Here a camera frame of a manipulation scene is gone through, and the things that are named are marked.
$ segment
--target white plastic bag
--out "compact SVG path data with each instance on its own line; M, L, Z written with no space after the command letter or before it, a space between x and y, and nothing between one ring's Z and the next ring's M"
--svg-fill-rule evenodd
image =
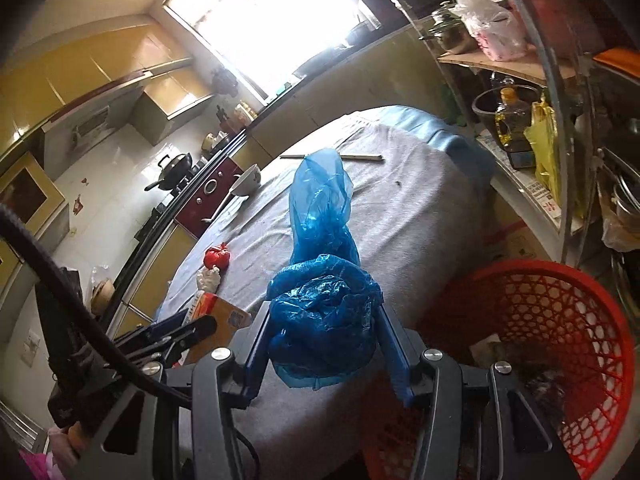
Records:
M516 17L492 0L456 0L451 12L492 61L518 59L527 53L524 31Z
M602 210L602 243L619 253L640 249L640 238L630 233L611 208L611 200L605 198L598 185L598 197Z
M220 285L220 269L216 266L213 266L212 269L202 267L196 272L196 284L198 285L198 290L215 294Z

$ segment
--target pot lid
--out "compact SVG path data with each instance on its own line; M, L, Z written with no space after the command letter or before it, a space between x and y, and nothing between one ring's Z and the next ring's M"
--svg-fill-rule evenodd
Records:
M460 20L447 20L446 22L440 22L431 27L428 30L428 33L432 36L437 36L438 34L444 32L445 30L449 30L450 28L455 27L463 27L466 30L465 24Z
M452 7L454 7L454 5L451 2L442 2L440 4L440 8L431 13L431 17L435 20L436 24L447 20L456 20L458 18L450 12L449 9Z

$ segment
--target wok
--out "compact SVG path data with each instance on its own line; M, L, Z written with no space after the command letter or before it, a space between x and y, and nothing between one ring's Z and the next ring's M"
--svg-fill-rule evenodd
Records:
M184 179L193 163L191 160L191 153L181 153L180 155L174 156L174 158L172 158L171 161L163 167L162 162L166 158L169 158L169 155L165 155L160 159L160 162L158 162L158 167L162 168L160 178L154 183L146 186L145 191L149 191L156 186L164 191L171 191L182 179Z

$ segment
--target red tomato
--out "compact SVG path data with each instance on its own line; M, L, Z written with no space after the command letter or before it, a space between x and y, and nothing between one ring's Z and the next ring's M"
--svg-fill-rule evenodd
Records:
M229 260L231 259L231 253L226 249L226 244L220 244L215 247L210 247L204 254L202 263L207 269L212 269L214 266L220 270L226 269L229 266Z

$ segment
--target blue cloth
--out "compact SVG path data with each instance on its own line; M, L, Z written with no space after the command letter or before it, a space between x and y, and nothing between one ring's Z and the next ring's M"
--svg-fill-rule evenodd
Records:
M360 115L404 130L436 150L447 153L471 181L478 195L484 196L489 189L495 171L494 156L473 139L460 135L455 127L438 117L417 108L399 105L372 108Z

